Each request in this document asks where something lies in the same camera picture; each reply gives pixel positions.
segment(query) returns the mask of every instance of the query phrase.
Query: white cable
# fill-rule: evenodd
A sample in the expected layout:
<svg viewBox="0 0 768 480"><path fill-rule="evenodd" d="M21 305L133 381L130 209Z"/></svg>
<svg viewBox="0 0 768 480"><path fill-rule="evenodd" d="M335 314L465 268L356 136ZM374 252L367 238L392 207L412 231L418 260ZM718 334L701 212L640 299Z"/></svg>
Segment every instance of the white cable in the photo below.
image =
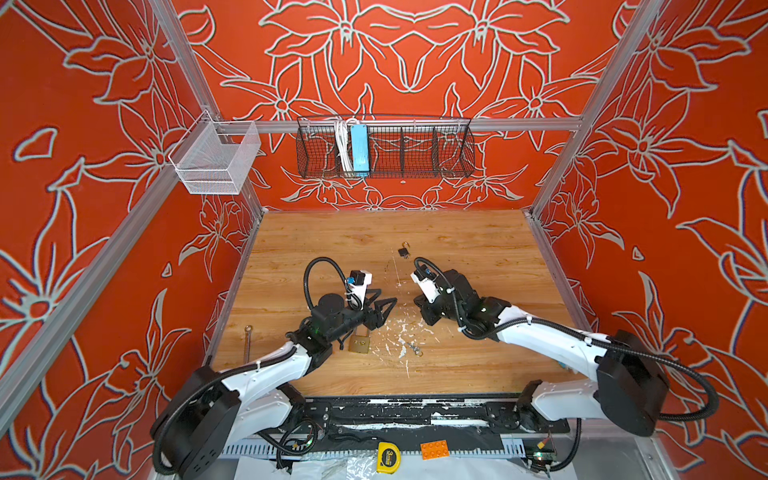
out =
<svg viewBox="0 0 768 480"><path fill-rule="evenodd" d="M352 160L349 158L349 154L346 150L349 142L349 130L347 127L347 122L340 118L334 122L333 127L336 130L336 146L339 148L341 168L345 172L352 172L355 170L355 168L352 165Z"/></svg>

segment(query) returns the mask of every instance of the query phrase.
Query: tape measure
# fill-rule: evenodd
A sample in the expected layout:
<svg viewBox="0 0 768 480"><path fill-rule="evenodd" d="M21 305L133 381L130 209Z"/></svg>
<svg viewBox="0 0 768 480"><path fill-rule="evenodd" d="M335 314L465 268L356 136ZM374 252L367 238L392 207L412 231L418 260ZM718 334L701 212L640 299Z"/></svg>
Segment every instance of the tape measure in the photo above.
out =
<svg viewBox="0 0 768 480"><path fill-rule="evenodd" d="M400 450L394 443L379 443L379 461L376 463L378 473L395 473L400 466Z"/></svg>

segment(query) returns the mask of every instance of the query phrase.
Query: red wall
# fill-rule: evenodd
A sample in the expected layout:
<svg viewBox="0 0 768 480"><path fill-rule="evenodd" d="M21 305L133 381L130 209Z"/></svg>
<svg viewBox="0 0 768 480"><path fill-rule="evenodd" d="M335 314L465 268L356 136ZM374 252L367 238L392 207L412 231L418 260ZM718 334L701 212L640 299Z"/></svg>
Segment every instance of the red wall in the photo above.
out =
<svg viewBox="0 0 768 480"><path fill-rule="evenodd" d="M578 116L636 2L174 4L225 117L293 120L334 112ZM268 137L251 175L262 204L375 210L528 206L568 134L482 134L474 176L404 183L303 180L292 136Z"/></svg>
<svg viewBox="0 0 768 480"><path fill-rule="evenodd" d="M767 26L765 2L669 1L543 219L590 321L717 388L659 425L683 478L768 475ZM703 404L670 379L667 411Z"/></svg>
<svg viewBox="0 0 768 480"><path fill-rule="evenodd" d="M0 373L200 113L143 0L0 8ZM196 366L253 225L179 184L0 439L4 478L144 478L148 429Z"/></svg>
<svg viewBox="0 0 768 480"><path fill-rule="evenodd" d="M2 9L0 374L200 113L148 6L135 1L137 10Z"/></svg>

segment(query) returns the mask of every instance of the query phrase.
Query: wooden tabletop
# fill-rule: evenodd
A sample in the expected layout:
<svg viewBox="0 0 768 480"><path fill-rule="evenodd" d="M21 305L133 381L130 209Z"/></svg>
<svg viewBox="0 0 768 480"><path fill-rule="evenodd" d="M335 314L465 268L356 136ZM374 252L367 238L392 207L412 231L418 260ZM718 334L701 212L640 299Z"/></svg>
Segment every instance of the wooden tabletop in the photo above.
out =
<svg viewBox="0 0 768 480"><path fill-rule="evenodd" d="M397 250L408 242L410 260ZM398 304L383 328L371 332L369 354L336 346L316 371L292 382L305 396L520 392L530 380L579 378L554 360L522 347L473 341L457 324L432 327L413 304L421 291L410 279L413 258L463 273L480 296L496 296L537 316L572 326L528 224L519 210L268 213L237 292L214 359L215 369L243 363L245 326L253 326L251 359L272 352L285 332L309 315L304 268L331 257L344 271L368 270L371 288ZM343 294L336 271L317 264L310 278L314 303ZM417 356L403 343L416 343Z"/></svg>

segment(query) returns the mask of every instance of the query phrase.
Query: wire basket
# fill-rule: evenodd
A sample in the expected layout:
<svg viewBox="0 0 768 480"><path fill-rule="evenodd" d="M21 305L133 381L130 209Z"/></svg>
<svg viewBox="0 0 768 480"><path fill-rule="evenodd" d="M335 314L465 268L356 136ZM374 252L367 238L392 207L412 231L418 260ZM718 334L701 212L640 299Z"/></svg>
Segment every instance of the wire basket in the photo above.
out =
<svg viewBox="0 0 768 480"><path fill-rule="evenodd" d="M191 194L237 195L243 187L253 160L259 153L261 138L250 122L240 143L237 137L218 133L227 122L214 121L204 111L169 155L181 182ZM184 142L184 138L194 139Z"/></svg>
<svg viewBox="0 0 768 480"><path fill-rule="evenodd" d="M301 117L296 138L304 178L469 177L475 172L475 138L468 118L368 115L368 170L343 170L335 123L352 116ZM351 134L347 153L352 154Z"/></svg>

